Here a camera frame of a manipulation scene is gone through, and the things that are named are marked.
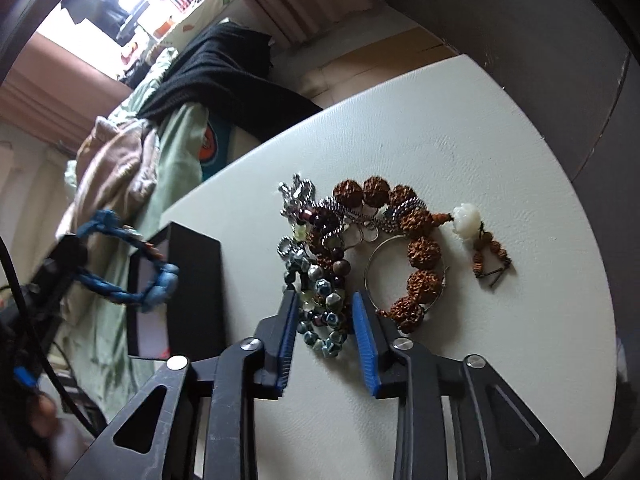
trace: jewelry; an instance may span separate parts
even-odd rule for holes
[[[300,276],[302,309],[298,332],[304,341],[327,357],[335,357],[351,330],[345,277],[351,270],[344,258],[347,247],[344,234],[352,226],[360,232],[361,241],[375,241],[380,231],[404,233],[411,239],[407,256],[418,269],[408,282],[408,295],[396,301],[381,316],[393,318],[405,333],[415,330],[424,319],[426,305],[433,304],[442,292],[442,280],[434,267],[439,263],[440,247],[430,234],[436,227],[452,221],[449,214],[432,214],[409,186],[390,188],[386,180],[372,176],[360,186],[344,180],[334,188],[333,197],[315,202],[316,188],[310,180],[293,176],[292,186],[278,186],[284,206],[280,213],[289,220],[293,236],[278,243],[278,254],[286,261],[284,288],[295,289]],[[320,338],[314,327],[329,326],[332,332]]]
[[[453,209],[453,231],[462,239],[473,240],[473,272],[478,280],[497,274],[489,284],[490,288],[500,280],[504,271],[511,267],[511,259],[507,251],[499,241],[494,240],[494,234],[484,230],[484,222],[481,220],[478,208],[473,204],[461,204]],[[482,250],[489,247],[489,250],[500,260],[502,266],[491,272],[484,272],[484,254]]]
[[[178,286],[178,267],[166,263],[162,254],[152,244],[145,242],[142,234],[130,226],[122,225],[119,216],[108,209],[96,211],[87,223],[78,228],[76,235],[79,238],[88,238],[94,233],[119,238],[139,249],[154,266],[156,275],[148,282],[143,292],[127,292],[84,267],[76,272],[76,280],[112,303],[135,305],[142,312],[148,312],[169,300]]]
[[[373,253],[371,253],[364,269],[364,288],[366,290],[370,290],[369,268],[380,249],[395,240],[406,239],[407,236],[404,234],[392,236],[382,242],[376,247]],[[430,270],[416,270],[409,276],[406,282],[407,295],[397,300],[388,312],[380,309],[374,302],[372,295],[369,294],[369,298],[376,308],[376,312],[380,316],[391,317],[395,320],[398,329],[405,334],[413,332],[421,325],[424,320],[424,315],[433,307],[446,287],[446,272],[448,267],[444,266],[442,258],[439,257],[439,251],[438,248],[438,258],[434,261]],[[439,272],[436,272],[436,267],[440,267]]]

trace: white jade bead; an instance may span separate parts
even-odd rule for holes
[[[453,232],[461,238],[469,239],[480,229],[480,211],[473,204],[460,204],[453,208]]]

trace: metal chain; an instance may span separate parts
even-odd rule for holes
[[[405,200],[396,208],[387,206],[382,211],[382,214],[376,211],[369,215],[362,211],[346,208],[332,196],[315,201],[316,186],[313,182],[309,179],[301,179],[297,173],[293,175],[292,180],[291,187],[284,182],[278,185],[278,190],[282,194],[284,202],[280,214],[287,218],[290,224],[295,225],[297,214],[300,210],[320,207],[335,213],[340,219],[339,227],[322,236],[321,243],[324,246],[326,246],[325,244],[330,238],[340,236],[346,224],[358,224],[364,229],[372,231],[377,229],[387,234],[398,234],[402,232],[399,222],[403,215],[411,211],[411,209],[426,208],[424,201],[415,197]],[[292,251],[297,251],[300,248],[304,248],[303,242],[297,242],[289,237],[282,237],[278,243],[278,254],[281,258],[286,258]]]

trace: white table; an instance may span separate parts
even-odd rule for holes
[[[284,266],[277,186],[293,173],[319,196],[344,178],[372,174],[408,184],[432,211],[475,203],[516,272],[494,292],[471,271],[471,253],[442,231],[449,286],[415,338],[434,353],[479,353],[555,436],[583,474],[602,460],[612,412],[616,353],[609,289],[582,207],[522,111],[468,57],[400,76],[356,95],[261,145],[162,217],[222,243],[231,341],[253,333],[280,303]],[[371,248],[348,253],[350,288]],[[377,293],[402,295],[404,248],[391,249]],[[396,401],[367,396],[354,339],[337,360],[300,338],[289,386],[257,402],[262,480],[388,480]]]

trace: metal screw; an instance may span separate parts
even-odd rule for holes
[[[184,355],[174,355],[166,361],[166,367],[169,370],[182,370],[187,364],[189,360]]]
[[[472,368],[484,368],[486,361],[482,356],[470,355],[466,358],[466,365]]]
[[[414,347],[414,342],[406,337],[399,337],[394,340],[393,345],[398,350],[409,350]]]
[[[240,342],[240,348],[242,350],[246,350],[250,352],[251,350],[257,350],[262,346],[262,341],[256,339],[255,337],[248,337],[247,339],[243,339]]]

